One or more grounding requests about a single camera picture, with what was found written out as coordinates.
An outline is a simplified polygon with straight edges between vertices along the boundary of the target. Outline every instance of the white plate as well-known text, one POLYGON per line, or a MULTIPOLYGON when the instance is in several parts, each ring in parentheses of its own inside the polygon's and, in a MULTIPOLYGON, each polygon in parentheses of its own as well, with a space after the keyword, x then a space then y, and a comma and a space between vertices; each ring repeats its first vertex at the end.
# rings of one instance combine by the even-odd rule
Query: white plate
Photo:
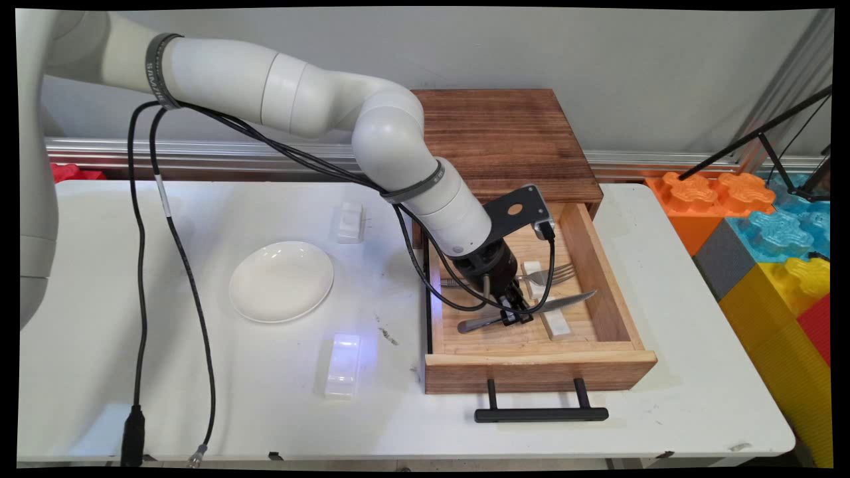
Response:
POLYGON ((230 303, 246 319, 286 322, 321 304, 332 284, 333 264, 325 251, 307 242, 277 242, 236 267, 230 303))

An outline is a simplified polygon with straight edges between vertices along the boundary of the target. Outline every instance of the black drawer handle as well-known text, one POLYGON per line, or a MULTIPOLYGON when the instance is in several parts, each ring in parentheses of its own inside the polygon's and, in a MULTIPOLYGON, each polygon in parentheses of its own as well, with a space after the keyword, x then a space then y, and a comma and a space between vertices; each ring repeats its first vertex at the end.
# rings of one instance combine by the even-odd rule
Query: black drawer handle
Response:
POLYGON ((495 422, 600 422, 608 418, 608 408, 591 407, 583 378, 573 378, 578 408, 499 408, 496 406, 496 381, 487 380, 490 408, 475 411, 475 423, 495 422))

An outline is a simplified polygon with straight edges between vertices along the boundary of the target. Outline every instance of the table knife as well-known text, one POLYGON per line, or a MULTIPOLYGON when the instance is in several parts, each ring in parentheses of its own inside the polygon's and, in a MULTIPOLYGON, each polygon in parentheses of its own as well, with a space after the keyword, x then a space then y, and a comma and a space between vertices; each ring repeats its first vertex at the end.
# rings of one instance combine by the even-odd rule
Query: table knife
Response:
MULTIPOLYGON (((550 310, 556 310, 562 307, 566 307, 568 305, 578 304, 579 302, 584 302, 585 300, 588 300, 589 298, 593 297, 593 294, 595 293, 596 289, 593 289, 590 292, 579 293, 576 295, 571 295, 569 297, 563 297, 561 299, 547 300, 546 303, 535 313, 542 314, 543 312, 548 312, 550 310)), ((460 333, 470 333, 473 330, 477 330, 479 328, 486 327, 490 324, 501 321, 501 314, 495 316, 480 317, 478 319, 469 319, 458 323, 457 331, 460 333)))

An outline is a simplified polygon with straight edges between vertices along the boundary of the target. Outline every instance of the toy building block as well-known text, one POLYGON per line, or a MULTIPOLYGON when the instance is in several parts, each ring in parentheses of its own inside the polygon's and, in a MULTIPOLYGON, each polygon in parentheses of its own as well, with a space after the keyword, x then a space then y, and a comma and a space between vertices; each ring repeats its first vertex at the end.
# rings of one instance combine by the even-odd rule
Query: toy building block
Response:
POLYGON ((807 257, 814 237, 800 228, 793 214, 756 211, 748 218, 729 218, 729 225, 756 262, 785 262, 788 258, 807 257))
POLYGON ((764 187, 764 179, 753 174, 721 174, 712 184, 717 191, 717 201, 726 210, 726 216, 745 216, 753 211, 772 213, 776 194, 764 187))
POLYGON ((747 351, 770 339, 796 316, 758 265, 720 300, 720 309, 747 351))
POLYGON ((727 220, 717 225, 694 263, 718 302, 756 265, 727 220))
MULTIPOLYGON (((808 174, 789 174, 789 178, 791 179, 791 183, 794 186, 799 187, 806 183, 808 179, 808 174)), ((789 194, 788 193, 788 185, 782 180, 782 177, 779 175, 774 175, 770 179, 770 183, 768 184, 768 188, 776 193, 776 200, 773 202, 773 206, 777 209, 781 209, 786 211, 787 213, 792 214, 805 214, 808 210, 816 205, 816 204, 829 204, 829 201, 825 202, 809 202, 802 197, 789 194)))
POLYGON ((744 217, 752 211, 772 213, 775 194, 752 174, 723 173, 716 180, 694 175, 684 181, 669 172, 646 180, 691 256, 724 217, 744 217))
POLYGON ((830 367, 801 325, 789 322, 748 353, 779 409, 812 451, 815 464, 832 468, 830 367))
POLYGON ((830 257, 830 204, 816 202, 800 218, 800 229, 814 238, 812 249, 830 257))
POLYGON ((746 350, 753 350, 830 292, 823 259, 757 264, 720 301, 746 350))
POLYGON ((802 331, 824 357, 826 365, 832 367, 830 358, 830 295, 826 294, 815 305, 797 317, 802 331))
POLYGON ((795 317, 830 293, 830 263, 791 258, 784 264, 759 264, 795 317))

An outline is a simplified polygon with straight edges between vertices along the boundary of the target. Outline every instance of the metal fork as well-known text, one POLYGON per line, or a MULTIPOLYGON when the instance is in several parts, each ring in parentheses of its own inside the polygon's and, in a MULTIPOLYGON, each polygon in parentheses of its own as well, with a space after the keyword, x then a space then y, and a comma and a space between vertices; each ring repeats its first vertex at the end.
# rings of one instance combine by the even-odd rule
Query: metal fork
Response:
MULTIPOLYGON (((568 281, 573 277, 575 277, 575 267, 572 264, 559 265, 555 268, 552 274, 552 285, 568 281)), ((517 276, 517 280, 530 280, 538 286, 543 287, 546 286, 546 280, 548 278, 549 270, 538 270, 537 272, 532 272, 526 276, 517 276)), ((439 282, 439 285, 442 287, 460 287, 454 279, 443 279, 439 282)))

